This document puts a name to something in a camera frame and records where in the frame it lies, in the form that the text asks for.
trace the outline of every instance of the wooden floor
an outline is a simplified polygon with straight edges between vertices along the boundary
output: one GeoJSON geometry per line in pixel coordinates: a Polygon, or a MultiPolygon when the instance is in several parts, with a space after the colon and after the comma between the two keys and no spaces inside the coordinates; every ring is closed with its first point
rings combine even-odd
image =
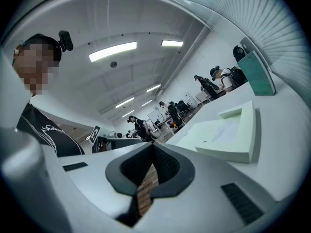
{"type": "MultiPolygon", "coordinates": [[[[193,111],[187,113],[185,117],[186,124],[202,107],[203,106],[200,104],[193,111]]],[[[151,206],[150,191],[156,186],[158,186],[157,173],[154,165],[151,165],[145,179],[138,188],[138,210],[140,215],[143,216],[146,213],[146,211],[150,208],[151,206]]]]}

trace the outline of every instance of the black bag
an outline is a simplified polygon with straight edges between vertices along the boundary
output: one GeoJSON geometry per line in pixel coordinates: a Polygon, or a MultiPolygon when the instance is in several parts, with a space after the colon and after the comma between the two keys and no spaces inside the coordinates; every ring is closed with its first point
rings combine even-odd
{"type": "Polygon", "coordinates": [[[241,59],[243,59],[246,56],[246,53],[243,48],[235,46],[233,49],[233,56],[236,59],[236,61],[239,62],[241,59]]]}
{"type": "Polygon", "coordinates": [[[232,69],[228,68],[228,69],[230,70],[230,74],[222,74],[220,77],[222,82],[223,82],[224,77],[230,77],[234,81],[236,87],[239,87],[242,84],[247,82],[247,78],[245,77],[241,69],[238,69],[237,67],[233,67],[232,69]]]}

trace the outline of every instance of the ribbed white surface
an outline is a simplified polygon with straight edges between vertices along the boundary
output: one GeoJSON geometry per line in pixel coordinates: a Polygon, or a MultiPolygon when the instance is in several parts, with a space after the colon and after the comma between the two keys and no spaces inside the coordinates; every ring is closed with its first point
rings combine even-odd
{"type": "Polygon", "coordinates": [[[271,70],[311,107],[310,48],[283,0],[189,1],[218,12],[238,26],[260,49],[271,70]]]}

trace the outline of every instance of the rectangular ceiling light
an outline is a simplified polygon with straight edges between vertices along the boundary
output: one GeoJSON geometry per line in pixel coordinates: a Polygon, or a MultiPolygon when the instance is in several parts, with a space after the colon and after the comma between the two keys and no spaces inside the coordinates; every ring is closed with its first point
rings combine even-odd
{"type": "Polygon", "coordinates": [[[125,114],[125,115],[124,115],[124,116],[122,116],[122,117],[127,116],[128,114],[132,113],[133,111],[134,111],[134,110],[130,111],[129,113],[125,114]]]}
{"type": "Polygon", "coordinates": [[[110,56],[110,55],[115,54],[115,53],[136,49],[136,46],[137,46],[137,42],[130,42],[130,43],[125,43],[125,44],[113,46],[113,47],[110,47],[107,49],[97,51],[95,53],[91,53],[89,55],[89,58],[90,58],[91,62],[94,62],[94,61],[105,58],[105,57],[110,56]]]}
{"type": "Polygon", "coordinates": [[[152,91],[152,90],[154,90],[154,89],[157,89],[157,88],[160,87],[160,86],[161,86],[161,84],[158,84],[158,85],[156,85],[155,87],[150,88],[150,89],[147,90],[146,92],[150,92],[150,91],[152,91]]]}
{"type": "Polygon", "coordinates": [[[162,46],[174,46],[174,47],[181,47],[184,43],[181,41],[162,41],[162,46]]]}
{"type": "Polygon", "coordinates": [[[132,97],[131,99],[129,99],[129,100],[123,102],[123,103],[120,103],[119,105],[116,106],[116,108],[118,108],[118,107],[124,105],[125,103],[127,103],[127,102],[129,102],[129,101],[132,101],[133,99],[134,99],[134,97],[132,97]]]}
{"type": "Polygon", "coordinates": [[[152,101],[152,100],[150,100],[150,101],[148,101],[148,102],[144,103],[142,106],[144,106],[144,105],[146,105],[146,104],[150,103],[151,101],[152,101]]]}

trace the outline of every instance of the black camera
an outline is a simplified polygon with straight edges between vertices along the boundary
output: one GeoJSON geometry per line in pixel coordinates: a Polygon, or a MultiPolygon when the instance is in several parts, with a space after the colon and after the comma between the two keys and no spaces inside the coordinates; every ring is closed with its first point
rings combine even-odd
{"type": "Polygon", "coordinates": [[[66,50],[68,51],[73,50],[73,44],[72,44],[71,37],[68,31],[61,30],[58,33],[58,36],[60,40],[57,43],[60,45],[63,52],[65,52],[66,50]]]}

